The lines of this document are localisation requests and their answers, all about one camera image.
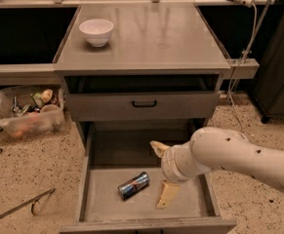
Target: white bowl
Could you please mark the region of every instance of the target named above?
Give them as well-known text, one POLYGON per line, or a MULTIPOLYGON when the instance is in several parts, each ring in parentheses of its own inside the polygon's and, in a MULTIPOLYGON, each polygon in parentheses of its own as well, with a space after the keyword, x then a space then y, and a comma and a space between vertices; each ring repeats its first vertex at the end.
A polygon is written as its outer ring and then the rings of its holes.
POLYGON ((95 47, 102 47, 109 41, 113 27, 107 19, 89 19, 79 26, 85 39, 95 47))

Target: speckled floor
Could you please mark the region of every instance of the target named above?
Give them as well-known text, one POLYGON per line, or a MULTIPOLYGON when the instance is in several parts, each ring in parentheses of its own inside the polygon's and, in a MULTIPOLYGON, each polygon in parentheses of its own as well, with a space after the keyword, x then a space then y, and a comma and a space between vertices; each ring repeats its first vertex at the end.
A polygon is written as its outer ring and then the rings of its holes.
MULTIPOLYGON (((284 118, 261 123, 261 114, 246 95, 235 96, 236 111, 244 134, 257 145, 284 150, 284 118)), ((30 206, 0 220, 0 233, 58 233, 72 224, 84 148, 75 125, 66 112, 59 133, 22 140, 0 133, 0 214, 34 196, 56 188, 41 200, 39 214, 30 206)), ((225 99, 216 109, 210 126, 240 131, 233 108, 225 99)), ((284 194, 244 175, 220 171, 211 174, 223 218, 234 218, 230 234, 284 233, 284 194)))

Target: plastic bin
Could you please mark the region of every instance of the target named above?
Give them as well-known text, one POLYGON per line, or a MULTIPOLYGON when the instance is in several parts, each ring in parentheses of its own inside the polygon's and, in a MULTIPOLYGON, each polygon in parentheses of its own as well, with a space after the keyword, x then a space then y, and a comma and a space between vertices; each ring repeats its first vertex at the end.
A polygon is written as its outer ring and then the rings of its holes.
POLYGON ((58 86, 17 86, 0 90, 0 127, 12 137, 36 135, 60 128, 64 124, 63 115, 63 91, 58 86), (33 103, 30 95, 51 89, 59 97, 60 108, 37 113, 14 117, 12 112, 13 98, 21 106, 33 103))

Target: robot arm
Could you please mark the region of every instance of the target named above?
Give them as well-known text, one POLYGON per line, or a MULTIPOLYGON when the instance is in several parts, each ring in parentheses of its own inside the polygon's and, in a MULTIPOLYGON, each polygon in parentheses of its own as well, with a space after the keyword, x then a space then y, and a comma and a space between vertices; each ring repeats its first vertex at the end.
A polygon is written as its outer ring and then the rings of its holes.
POLYGON ((256 146, 241 133, 217 128, 196 131, 189 142, 172 147, 152 141, 164 176, 180 183, 213 170, 251 176, 284 192, 284 151, 256 146))

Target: can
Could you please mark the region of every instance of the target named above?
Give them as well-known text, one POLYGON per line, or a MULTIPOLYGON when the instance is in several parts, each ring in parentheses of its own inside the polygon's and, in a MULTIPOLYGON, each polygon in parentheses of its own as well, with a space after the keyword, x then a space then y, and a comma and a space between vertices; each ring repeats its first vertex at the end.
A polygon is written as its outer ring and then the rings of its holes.
POLYGON ((130 179, 118 187, 122 199, 128 199, 149 185, 149 176, 146 172, 130 179))

